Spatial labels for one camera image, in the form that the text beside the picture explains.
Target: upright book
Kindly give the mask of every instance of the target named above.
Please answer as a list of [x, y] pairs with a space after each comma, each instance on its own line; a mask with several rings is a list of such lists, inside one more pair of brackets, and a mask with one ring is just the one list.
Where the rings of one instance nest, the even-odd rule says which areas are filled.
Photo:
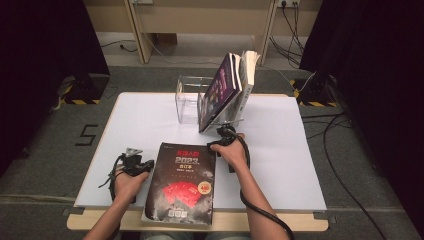
[[162, 143], [142, 220], [211, 225], [215, 164], [207, 146]]
[[200, 133], [205, 132], [215, 120], [219, 119], [224, 109], [242, 91], [238, 77], [238, 61], [239, 56], [228, 53], [202, 96], [199, 104]]
[[260, 55], [255, 51], [243, 52], [241, 56], [239, 76], [242, 92], [234, 101], [232, 115], [230, 117], [232, 121], [242, 119], [243, 110], [246, 107], [247, 100], [249, 99], [250, 93], [255, 85], [256, 62], [259, 57]]

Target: desk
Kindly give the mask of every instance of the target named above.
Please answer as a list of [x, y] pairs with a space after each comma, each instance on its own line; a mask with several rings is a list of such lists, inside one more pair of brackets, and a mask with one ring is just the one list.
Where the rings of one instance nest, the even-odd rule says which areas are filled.
[[[244, 117], [246, 120], [240, 123], [237, 130], [247, 135], [252, 173], [271, 206], [294, 231], [326, 230], [328, 221], [314, 218], [314, 212], [323, 212], [326, 206], [296, 100], [281, 95], [252, 95]], [[143, 149], [143, 160], [149, 160], [157, 157], [162, 142], [206, 144], [217, 138], [213, 130], [199, 134], [197, 125], [178, 123], [174, 94], [122, 93], [75, 203], [86, 209], [82, 215], [71, 214], [68, 227], [74, 230], [90, 229], [111, 204], [107, 187], [99, 189], [97, 186], [106, 180], [116, 156], [127, 147]], [[137, 195], [137, 202], [124, 216], [122, 230], [163, 229], [140, 220], [149, 184], [149, 180], [144, 183]], [[246, 214], [243, 213], [245, 206], [238, 192], [235, 174], [229, 173], [227, 164], [218, 159], [213, 225], [207, 229], [190, 230], [248, 231]]]
[[142, 63], [153, 49], [149, 33], [252, 35], [254, 50], [264, 55], [275, 0], [155, 0], [134, 5], [125, 0]]

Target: person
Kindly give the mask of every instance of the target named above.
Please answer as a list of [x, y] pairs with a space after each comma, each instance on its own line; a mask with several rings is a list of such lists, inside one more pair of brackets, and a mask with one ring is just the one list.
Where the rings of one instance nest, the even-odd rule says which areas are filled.
[[[221, 146], [213, 144], [210, 146], [213, 151], [219, 152], [222, 158], [230, 164], [237, 174], [240, 183], [241, 191], [244, 197], [253, 205], [261, 208], [268, 213], [276, 216], [275, 211], [272, 209], [265, 195], [262, 193], [259, 185], [257, 184], [254, 176], [250, 172], [246, 163], [246, 155], [241, 142], [237, 139], [228, 146]], [[149, 173], [145, 172], [136, 177], [131, 177], [127, 174], [120, 174], [119, 171], [115, 173], [117, 176], [115, 181], [115, 200], [112, 205], [104, 212], [94, 227], [87, 233], [84, 239], [107, 239], [112, 235], [114, 230], [119, 226], [121, 218], [125, 211], [128, 209], [132, 199], [139, 192], [142, 183], [148, 178]], [[287, 240], [289, 236], [283, 227], [268, 219], [267, 217], [246, 208], [247, 217], [250, 228], [250, 236], [252, 239], [267, 239], [267, 240]], [[246, 236], [231, 237], [220, 233], [211, 233], [206, 239], [248, 239]], [[189, 233], [154, 233], [147, 234], [144, 237], [148, 240], [156, 239], [190, 239]]]

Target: gray pants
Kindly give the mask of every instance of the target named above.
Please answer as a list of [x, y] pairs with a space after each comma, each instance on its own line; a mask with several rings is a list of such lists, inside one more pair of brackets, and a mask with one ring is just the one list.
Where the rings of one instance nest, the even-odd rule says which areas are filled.
[[[145, 240], [193, 240], [191, 232], [142, 232], [141, 239]], [[251, 240], [246, 232], [210, 232], [205, 240]]]

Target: orange circle sticker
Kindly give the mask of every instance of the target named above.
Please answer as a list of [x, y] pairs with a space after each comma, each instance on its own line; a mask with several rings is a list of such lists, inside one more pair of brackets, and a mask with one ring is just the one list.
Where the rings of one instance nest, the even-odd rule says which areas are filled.
[[200, 194], [205, 195], [212, 191], [212, 185], [209, 182], [203, 181], [199, 183], [199, 185], [197, 186], [197, 190], [199, 190]]

